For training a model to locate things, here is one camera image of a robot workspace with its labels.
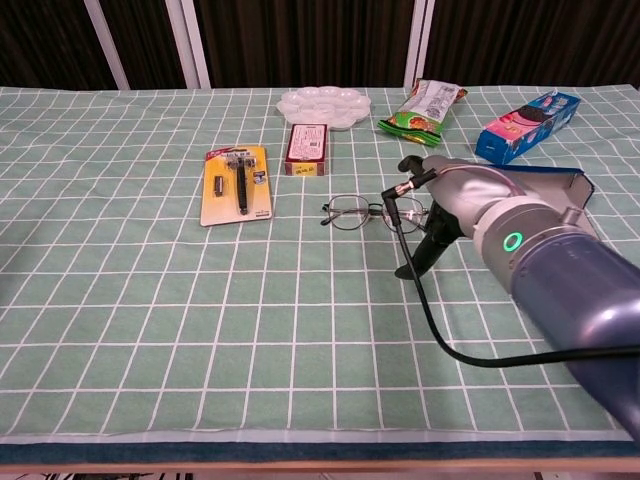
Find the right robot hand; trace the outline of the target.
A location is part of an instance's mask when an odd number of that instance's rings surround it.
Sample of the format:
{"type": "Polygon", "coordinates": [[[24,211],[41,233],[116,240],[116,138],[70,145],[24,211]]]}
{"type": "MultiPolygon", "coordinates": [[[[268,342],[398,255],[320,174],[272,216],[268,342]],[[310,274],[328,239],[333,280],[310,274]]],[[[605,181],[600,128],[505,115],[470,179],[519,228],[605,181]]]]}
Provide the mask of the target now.
{"type": "Polygon", "coordinates": [[[512,196],[524,196],[524,187],[500,170],[439,155],[409,155],[398,170],[414,175],[431,170],[436,177],[426,183],[431,194],[422,241],[395,276],[410,280],[412,271],[424,275],[450,244],[473,236],[473,227],[490,206],[512,196]]]}

